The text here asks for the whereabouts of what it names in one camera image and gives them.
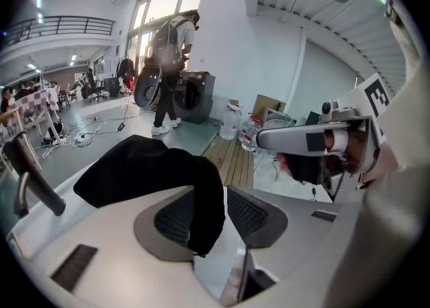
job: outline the cardboard box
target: cardboard box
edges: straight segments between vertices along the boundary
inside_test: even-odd
[[[285,102],[269,98],[264,95],[257,95],[255,100],[253,114],[258,116],[259,119],[263,119],[265,108],[271,108],[272,110],[283,112],[285,108]]]

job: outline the floor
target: floor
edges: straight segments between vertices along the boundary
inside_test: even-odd
[[[126,118],[124,129],[121,132],[116,132],[125,113],[131,118]],[[136,106],[133,97],[130,98],[129,104],[128,97],[106,102],[100,100],[100,102],[92,104],[87,101],[74,101],[70,108],[64,107],[58,115],[64,122],[66,130],[74,132],[68,139],[72,142],[77,131],[79,133],[94,132],[97,127],[111,119],[114,120],[102,125],[99,133],[116,133],[97,135],[93,138],[93,142],[86,147],[73,147],[72,144],[67,147],[56,148],[51,151],[46,159],[42,159],[47,148],[40,147],[42,137],[40,137],[38,129],[29,130],[28,137],[39,157],[42,175],[54,188],[86,165],[99,159],[106,151],[130,135],[140,134],[145,137],[152,137],[151,126],[155,117],[153,112],[144,112]],[[42,125],[42,133],[44,132],[46,132],[45,124]],[[171,132],[154,138],[161,139],[169,148],[181,148],[193,155],[201,155],[217,132],[216,120],[209,119],[201,124],[184,121]],[[17,182],[11,176],[4,178],[0,183],[0,223],[3,232],[8,232],[17,221],[12,209],[16,185]],[[37,201],[36,197],[29,195],[30,207]]]
[[[238,139],[217,135],[202,156],[216,166],[224,186],[254,187],[254,152],[245,151]]]
[[[125,127],[121,132],[118,125],[125,119]],[[29,130],[28,136],[42,166],[42,175],[52,186],[57,187],[67,178],[78,172],[85,166],[99,159],[106,151],[111,149],[123,139],[132,134],[151,137],[151,126],[155,114],[145,112],[134,104],[133,97],[116,98],[98,103],[88,101],[74,101],[71,107],[64,107],[59,114],[71,136],[73,142],[76,132],[94,132],[101,125],[99,133],[93,142],[86,147],[59,147],[51,151],[46,159],[42,159],[46,147],[40,147],[42,138],[37,128]],[[168,134],[156,136],[170,148],[181,148],[193,155],[201,155],[215,139],[218,133],[218,123],[209,119],[202,124],[182,122],[178,128]],[[316,195],[312,193],[311,184],[301,184],[294,181],[286,172],[280,171],[279,165],[274,161],[275,153],[257,149],[253,160],[253,187],[259,190],[289,196],[294,198],[330,202],[330,198],[321,186],[315,186]],[[249,162],[249,176],[252,174],[252,161]],[[17,182],[11,176],[6,176],[0,182],[0,225],[2,232],[7,233],[17,222],[13,215],[13,200],[15,197]],[[28,195],[29,207],[36,204],[38,199],[31,194]]]

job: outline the white wall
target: white wall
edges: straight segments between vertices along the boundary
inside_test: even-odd
[[[291,117],[307,118],[310,111],[321,114],[321,106],[352,90],[355,71],[322,48],[307,42],[302,69],[290,107]]]
[[[245,0],[201,0],[199,13],[188,69],[216,76],[212,116],[219,117],[228,98],[239,100],[244,115],[253,109],[257,94],[286,101],[300,28],[271,17],[247,17]]]

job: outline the white sneakers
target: white sneakers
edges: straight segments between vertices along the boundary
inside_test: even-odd
[[[175,120],[170,121],[170,126],[161,125],[159,128],[156,128],[153,125],[153,128],[150,130],[150,133],[152,133],[154,136],[162,133],[168,133],[171,130],[171,128],[175,128],[176,126],[179,125],[180,122],[181,122],[181,119],[176,118]]]
[[[153,128],[150,130],[150,133],[156,136],[157,134],[168,133],[169,131],[170,131],[170,128],[168,126],[161,125],[159,128],[156,128],[153,125]]]
[[[180,122],[181,122],[181,119],[180,118],[176,118],[175,120],[171,120],[170,121],[170,126],[173,127],[173,128],[175,128],[176,126],[179,125]]]

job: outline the black pants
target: black pants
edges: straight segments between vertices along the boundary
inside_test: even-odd
[[[164,116],[169,115],[170,120],[176,119],[176,113],[173,109],[173,91],[179,81],[179,74],[174,76],[166,76],[160,82],[160,100],[155,112],[154,126],[159,128],[163,124]]]

